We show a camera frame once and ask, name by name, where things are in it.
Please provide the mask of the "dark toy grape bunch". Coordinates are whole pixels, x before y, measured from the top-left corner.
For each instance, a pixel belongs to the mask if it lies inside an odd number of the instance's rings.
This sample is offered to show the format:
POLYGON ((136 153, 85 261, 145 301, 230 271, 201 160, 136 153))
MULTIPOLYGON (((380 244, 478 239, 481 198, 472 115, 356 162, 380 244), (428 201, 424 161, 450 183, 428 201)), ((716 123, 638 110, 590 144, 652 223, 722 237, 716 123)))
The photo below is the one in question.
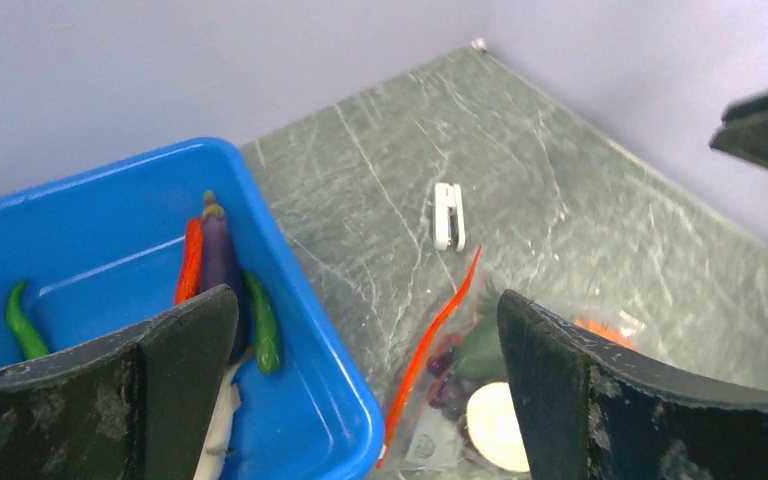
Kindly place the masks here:
POLYGON ((426 361, 426 371, 434 377, 426 401, 450 421, 458 421, 465 414, 469 398, 480 387, 475 380, 456 376, 451 370, 454 351, 461 342, 460 334, 444 335, 426 361))

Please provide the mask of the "white stapler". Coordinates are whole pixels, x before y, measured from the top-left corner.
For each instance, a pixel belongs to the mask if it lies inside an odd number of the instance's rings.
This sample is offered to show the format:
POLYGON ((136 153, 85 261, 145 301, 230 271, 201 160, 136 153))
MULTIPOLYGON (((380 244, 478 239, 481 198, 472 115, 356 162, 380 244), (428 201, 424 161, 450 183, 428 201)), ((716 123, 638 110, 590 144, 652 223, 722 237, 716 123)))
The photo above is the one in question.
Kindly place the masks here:
POLYGON ((463 251, 465 221, 459 184, 438 182, 432 197, 432 245, 438 251, 463 251))

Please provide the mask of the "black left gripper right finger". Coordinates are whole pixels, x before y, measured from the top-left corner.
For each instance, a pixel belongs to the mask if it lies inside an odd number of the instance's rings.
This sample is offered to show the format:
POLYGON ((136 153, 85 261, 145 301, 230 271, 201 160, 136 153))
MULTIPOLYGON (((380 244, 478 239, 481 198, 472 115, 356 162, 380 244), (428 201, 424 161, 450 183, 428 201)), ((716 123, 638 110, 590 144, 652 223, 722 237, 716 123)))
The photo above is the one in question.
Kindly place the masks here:
POLYGON ((768 391, 675 368, 519 293, 497 304, 536 479, 768 479, 768 391))

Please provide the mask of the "blue plastic bin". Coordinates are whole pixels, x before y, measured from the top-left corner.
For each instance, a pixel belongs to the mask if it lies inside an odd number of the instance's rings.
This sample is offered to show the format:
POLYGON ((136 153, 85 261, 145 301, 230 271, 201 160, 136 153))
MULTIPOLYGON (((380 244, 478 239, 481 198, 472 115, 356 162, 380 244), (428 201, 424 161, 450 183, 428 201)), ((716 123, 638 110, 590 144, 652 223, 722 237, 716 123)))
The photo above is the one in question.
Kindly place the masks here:
POLYGON ((189 140, 0 198, 0 368, 31 361, 5 321, 19 280, 48 355, 179 305, 185 225, 207 190, 228 213, 241 269, 271 297, 283 347, 276 374, 253 361, 237 374, 243 403, 224 477, 364 477, 381 449, 381 411, 241 154, 223 140, 189 140))

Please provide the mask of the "green toy lime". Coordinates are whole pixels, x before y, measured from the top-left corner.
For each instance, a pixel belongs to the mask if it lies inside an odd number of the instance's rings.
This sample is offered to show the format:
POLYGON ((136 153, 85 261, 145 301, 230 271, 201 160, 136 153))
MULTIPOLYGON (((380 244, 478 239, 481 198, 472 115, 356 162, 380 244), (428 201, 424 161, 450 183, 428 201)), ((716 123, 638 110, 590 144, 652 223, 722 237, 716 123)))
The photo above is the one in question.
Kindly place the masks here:
POLYGON ((483 315, 454 351, 452 372, 470 380, 508 376, 496 315, 483 315))

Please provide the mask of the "silver toy fish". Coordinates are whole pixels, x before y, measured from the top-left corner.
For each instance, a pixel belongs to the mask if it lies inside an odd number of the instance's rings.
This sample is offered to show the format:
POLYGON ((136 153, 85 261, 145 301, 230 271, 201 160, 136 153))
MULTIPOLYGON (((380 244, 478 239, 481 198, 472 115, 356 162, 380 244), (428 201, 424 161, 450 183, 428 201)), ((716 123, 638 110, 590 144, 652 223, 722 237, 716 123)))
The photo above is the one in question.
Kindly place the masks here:
POLYGON ((214 410, 208 426, 194 480, 219 479, 229 455, 233 416, 241 406, 241 394, 234 382, 241 362, 230 365, 222 378, 214 410))

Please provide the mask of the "orange toy carrot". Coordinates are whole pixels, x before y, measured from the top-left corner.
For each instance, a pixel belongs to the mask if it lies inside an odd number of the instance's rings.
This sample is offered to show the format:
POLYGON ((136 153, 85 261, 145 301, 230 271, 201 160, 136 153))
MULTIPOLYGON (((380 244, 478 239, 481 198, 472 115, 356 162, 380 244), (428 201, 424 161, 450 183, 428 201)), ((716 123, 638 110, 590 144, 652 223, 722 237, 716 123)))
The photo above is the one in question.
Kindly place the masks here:
POLYGON ((181 304, 200 291, 203 233, 201 218, 193 217, 186 225, 182 265, 175 291, 175 304, 181 304))

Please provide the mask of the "long green toy bean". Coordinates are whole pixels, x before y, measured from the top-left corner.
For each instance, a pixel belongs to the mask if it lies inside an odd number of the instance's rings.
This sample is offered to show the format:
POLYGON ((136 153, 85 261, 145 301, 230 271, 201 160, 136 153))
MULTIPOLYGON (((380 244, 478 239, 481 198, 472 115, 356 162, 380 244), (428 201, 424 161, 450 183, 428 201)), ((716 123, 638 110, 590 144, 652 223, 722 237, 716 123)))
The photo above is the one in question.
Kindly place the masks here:
POLYGON ((27 287, 25 279, 11 289, 5 307, 5 321, 19 345, 25 360, 33 360, 50 353, 49 347, 22 307, 22 297, 27 287))

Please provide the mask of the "green toy pepper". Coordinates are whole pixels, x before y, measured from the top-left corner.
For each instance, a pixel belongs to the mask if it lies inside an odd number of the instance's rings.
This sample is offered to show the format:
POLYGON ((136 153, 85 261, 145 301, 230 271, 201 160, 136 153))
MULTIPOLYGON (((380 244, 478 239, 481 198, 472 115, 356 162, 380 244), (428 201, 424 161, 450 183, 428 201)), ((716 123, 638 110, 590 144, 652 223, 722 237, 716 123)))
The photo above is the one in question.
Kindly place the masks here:
POLYGON ((254 273, 243 270, 242 277, 251 298, 254 320, 252 346, 257 366, 263 374, 275 374, 282 366, 283 349, 271 297, 254 273))

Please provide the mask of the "purple toy eggplant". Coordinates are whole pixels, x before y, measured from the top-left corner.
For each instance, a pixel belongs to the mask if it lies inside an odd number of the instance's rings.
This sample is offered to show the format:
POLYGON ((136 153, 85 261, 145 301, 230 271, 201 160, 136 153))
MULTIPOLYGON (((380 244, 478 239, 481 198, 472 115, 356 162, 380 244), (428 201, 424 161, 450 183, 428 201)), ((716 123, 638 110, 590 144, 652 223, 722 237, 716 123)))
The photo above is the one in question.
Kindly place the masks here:
POLYGON ((242 358, 249 346, 250 307, 225 209, 212 190, 204 193, 203 203, 200 217, 203 236, 200 289, 207 291, 225 284, 237 298, 237 322, 228 360, 229 364, 233 364, 242 358))

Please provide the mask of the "toy mushroom slice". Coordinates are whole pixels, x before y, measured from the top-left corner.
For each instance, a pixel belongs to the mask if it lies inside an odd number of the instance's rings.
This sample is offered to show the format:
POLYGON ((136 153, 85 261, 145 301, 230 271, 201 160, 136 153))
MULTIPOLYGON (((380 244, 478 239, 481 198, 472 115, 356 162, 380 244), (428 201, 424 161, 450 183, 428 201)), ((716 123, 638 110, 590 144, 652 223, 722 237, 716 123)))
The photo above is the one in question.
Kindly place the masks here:
POLYGON ((509 472, 530 472, 507 382, 478 388, 468 399, 465 420, 470 440, 482 457, 509 472))

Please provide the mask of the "orange toy pineapple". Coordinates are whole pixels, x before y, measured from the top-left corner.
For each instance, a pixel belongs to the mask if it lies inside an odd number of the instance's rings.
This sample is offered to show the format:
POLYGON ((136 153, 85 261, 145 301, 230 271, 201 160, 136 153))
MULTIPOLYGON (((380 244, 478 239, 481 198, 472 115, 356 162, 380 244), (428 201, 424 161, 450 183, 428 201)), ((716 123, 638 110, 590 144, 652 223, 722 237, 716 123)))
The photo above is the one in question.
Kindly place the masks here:
POLYGON ((604 339, 610 340, 617 345, 621 345, 628 349, 634 349, 631 340, 624 336, 618 329, 610 326, 605 322, 600 322, 595 319, 587 317, 574 317, 572 323, 579 328, 585 329, 594 333, 604 339))

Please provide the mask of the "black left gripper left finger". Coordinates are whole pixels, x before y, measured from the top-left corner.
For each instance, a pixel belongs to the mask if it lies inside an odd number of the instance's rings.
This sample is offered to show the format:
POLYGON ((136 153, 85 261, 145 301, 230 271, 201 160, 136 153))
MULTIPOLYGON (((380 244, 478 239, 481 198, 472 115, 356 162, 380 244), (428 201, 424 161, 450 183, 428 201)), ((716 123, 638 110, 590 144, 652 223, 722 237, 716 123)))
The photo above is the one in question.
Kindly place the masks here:
POLYGON ((231 351, 215 287, 160 315, 0 368, 0 479, 189 479, 231 351))

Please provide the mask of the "clear zip top bag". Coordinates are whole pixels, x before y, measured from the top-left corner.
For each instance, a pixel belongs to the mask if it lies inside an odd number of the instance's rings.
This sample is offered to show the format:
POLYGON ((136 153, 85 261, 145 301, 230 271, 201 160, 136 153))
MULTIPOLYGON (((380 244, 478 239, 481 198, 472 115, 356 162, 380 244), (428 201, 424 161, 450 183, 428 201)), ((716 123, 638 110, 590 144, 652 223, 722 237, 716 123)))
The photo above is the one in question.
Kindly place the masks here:
POLYGON ((528 479, 497 328, 506 284, 474 254, 455 295, 428 325, 386 419, 378 468, 399 475, 528 479))

